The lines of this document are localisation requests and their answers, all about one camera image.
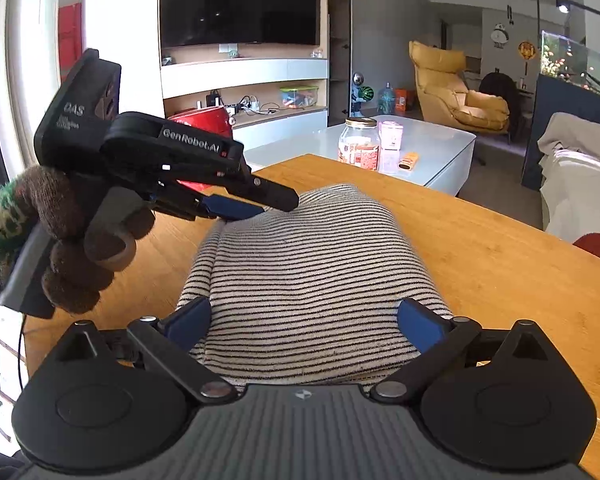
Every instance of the black chair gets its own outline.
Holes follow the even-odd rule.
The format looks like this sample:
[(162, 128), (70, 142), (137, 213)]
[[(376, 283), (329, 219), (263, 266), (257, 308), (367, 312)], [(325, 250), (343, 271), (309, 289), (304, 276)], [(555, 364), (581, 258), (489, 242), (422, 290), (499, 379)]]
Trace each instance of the black chair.
[(502, 72), (491, 72), (482, 78), (479, 91), (502, 97), (509, 106), (509, 142), (516, 135), (522, 114), (522, 97), (515, 82)]

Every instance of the tall cabinet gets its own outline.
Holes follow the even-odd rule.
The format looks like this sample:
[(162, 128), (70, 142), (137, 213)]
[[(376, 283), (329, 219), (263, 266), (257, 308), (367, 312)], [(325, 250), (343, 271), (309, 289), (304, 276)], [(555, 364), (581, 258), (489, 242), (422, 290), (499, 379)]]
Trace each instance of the tall cabinet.
[(329, 126), (349, 115), (351, 82), (351, 0), (328, 0)]

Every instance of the pink container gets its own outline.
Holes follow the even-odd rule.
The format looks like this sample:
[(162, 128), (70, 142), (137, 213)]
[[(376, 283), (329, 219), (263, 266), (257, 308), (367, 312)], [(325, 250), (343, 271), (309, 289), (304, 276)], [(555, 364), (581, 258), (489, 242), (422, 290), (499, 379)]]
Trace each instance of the pink container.
[(403, 127), (395, 121), (380, 123), (380, 140), (383, 150), (400, 150)]

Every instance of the aquarium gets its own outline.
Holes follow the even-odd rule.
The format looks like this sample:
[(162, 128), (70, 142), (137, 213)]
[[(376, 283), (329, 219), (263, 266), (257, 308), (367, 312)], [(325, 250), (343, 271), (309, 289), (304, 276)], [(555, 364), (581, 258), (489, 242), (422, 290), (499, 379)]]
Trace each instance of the aquarium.
[(542, 32), (540, 73), (600, 95), (600, 52), (550, 32)]

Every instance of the electrical outlet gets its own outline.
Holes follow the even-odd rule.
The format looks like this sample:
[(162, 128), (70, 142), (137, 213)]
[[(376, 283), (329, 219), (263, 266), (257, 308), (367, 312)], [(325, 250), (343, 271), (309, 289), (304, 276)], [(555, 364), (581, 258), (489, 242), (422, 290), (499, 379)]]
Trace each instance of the electrical outlet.
[(220, 47), (218, 48), (218, 52), (227, 53), (232, 50), (238, 50), (237, 43), (220, 43)]

